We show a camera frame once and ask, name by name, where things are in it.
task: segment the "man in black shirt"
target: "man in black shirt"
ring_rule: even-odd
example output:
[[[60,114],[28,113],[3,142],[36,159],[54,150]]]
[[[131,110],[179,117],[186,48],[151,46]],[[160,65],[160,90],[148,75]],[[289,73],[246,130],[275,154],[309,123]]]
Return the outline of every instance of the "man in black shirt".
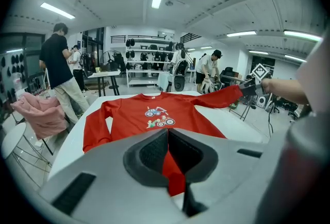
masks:
[[[64,37],[67,33],[68,27],[64,23],[54,26],[54,33],[42,44],[39,64],[41,68],[47,68],[50,86],[55,90],[64,112],[73,123],[77,123],[78,118],[69,97],[77,102],[83,111],[86,111],[89,105],[67,63],[71,54],[77,51],[73,49],[69,52],[67,39]]]

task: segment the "black and white square marker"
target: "black and white square marker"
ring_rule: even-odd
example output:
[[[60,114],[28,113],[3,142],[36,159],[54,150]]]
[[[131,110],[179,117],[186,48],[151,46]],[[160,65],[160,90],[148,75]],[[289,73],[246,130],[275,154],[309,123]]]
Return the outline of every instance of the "black and white square marker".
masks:
[[[253,70],[252,73],[256,76],[258,80],[262,80],[265,75],[267,75],[268,70],[262,65],[258,64]]]

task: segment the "pink cloth on chair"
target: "pink cloth on chair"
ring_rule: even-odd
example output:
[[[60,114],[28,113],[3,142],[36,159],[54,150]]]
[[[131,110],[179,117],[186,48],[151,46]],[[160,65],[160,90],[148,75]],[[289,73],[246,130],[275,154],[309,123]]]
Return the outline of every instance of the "pink cloth on chair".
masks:
[[[38,140],[67,128],[64,111],[55,97],[42,99],[30,93],[23,93],[11,106],[30,123]]]

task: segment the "ceiling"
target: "ceiling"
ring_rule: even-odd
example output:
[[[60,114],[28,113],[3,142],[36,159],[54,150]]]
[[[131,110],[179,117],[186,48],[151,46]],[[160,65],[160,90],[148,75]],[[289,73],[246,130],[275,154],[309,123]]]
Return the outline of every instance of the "ceiling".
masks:
[[[172,6],[165,5],[171,1]],[[40,8],[49,3],[73,20]],[[233,38],[248,49],[305,58],[315,42],[289,38],[283,30],[322,35],[326,14],[318,0],[14,0],[4,31],[50,31],[57,22],[71,32],[109,25],[151,25],[191,32],[230,45],[226,34],[247,30],[256,36]]]

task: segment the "black t-shirt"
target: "black t-shirt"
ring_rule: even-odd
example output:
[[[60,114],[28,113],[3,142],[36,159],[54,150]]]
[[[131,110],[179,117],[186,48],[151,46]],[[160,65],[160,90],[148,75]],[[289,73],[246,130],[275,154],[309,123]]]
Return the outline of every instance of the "black t-shirt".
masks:
[[[64,49],[68,49],[67,39],[56,33],[41,46],[39,58],[46,64],[51,88],[57,87],[73,77],[62,53]]]

